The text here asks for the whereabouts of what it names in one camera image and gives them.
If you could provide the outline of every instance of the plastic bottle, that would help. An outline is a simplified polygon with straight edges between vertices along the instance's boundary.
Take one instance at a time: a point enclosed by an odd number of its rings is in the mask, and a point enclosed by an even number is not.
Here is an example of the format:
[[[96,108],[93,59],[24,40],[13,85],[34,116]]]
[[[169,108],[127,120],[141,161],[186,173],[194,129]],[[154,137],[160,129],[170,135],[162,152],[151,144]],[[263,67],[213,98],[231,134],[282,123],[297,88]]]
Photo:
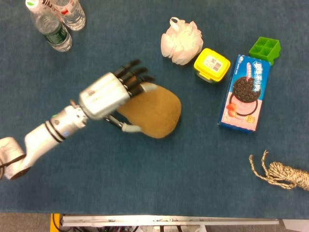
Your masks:
[[[31,12],[31,20],[49,44],[59,52],[66,52],[72,47],[72,37],[60,20],[39,0],[26,0]]]
[[[50,2],[71,30],[81,30],[85,26],[85,13],[78,0],[50,0]]]
[[[50,9],[50,11],[57,16],[57,18],[62,22],[62,18],[60,16],[60,12],[53,6],[50,0],[40,0],[40,2]]]

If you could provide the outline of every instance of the yellow plastic box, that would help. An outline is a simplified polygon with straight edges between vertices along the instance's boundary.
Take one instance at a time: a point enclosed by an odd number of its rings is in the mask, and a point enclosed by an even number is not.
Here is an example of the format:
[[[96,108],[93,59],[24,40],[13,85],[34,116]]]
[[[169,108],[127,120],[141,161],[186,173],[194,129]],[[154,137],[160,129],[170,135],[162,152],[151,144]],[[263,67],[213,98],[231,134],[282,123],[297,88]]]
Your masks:
[[[224,56],[205,48],[197,57],[194,68],[197,75],[210,83],[217,83],[226,74],[231,62]]]

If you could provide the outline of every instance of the oreo box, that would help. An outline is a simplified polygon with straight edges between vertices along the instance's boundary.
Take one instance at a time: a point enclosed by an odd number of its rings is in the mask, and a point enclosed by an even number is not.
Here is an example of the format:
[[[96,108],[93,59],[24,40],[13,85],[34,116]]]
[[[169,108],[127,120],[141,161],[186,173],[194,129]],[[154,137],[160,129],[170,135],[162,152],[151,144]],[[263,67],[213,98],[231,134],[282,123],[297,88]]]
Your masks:
[[[245,132],[256,130],[270,63],[238,55],[218,124]]]

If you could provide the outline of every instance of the bottle cap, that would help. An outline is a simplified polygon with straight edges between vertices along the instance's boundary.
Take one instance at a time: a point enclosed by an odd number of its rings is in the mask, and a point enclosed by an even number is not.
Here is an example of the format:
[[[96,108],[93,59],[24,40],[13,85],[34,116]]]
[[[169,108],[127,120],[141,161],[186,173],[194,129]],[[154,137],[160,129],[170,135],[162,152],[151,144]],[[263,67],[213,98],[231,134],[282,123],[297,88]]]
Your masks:
[[[38,12],[42,9],[42,4],[39,0],[26,0],[26,6],[31,12]]]

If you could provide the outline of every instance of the green ice cube tray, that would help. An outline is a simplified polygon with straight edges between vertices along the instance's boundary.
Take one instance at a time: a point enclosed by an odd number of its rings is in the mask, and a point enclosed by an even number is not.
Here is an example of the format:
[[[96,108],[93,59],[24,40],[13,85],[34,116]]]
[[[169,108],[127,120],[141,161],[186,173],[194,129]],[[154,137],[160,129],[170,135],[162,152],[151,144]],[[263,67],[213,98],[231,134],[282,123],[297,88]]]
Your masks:
[[[253,58],[262,59],[274,64],[274,59],[280,55],[280,41],[266,37],[260,37],[249,51]]]

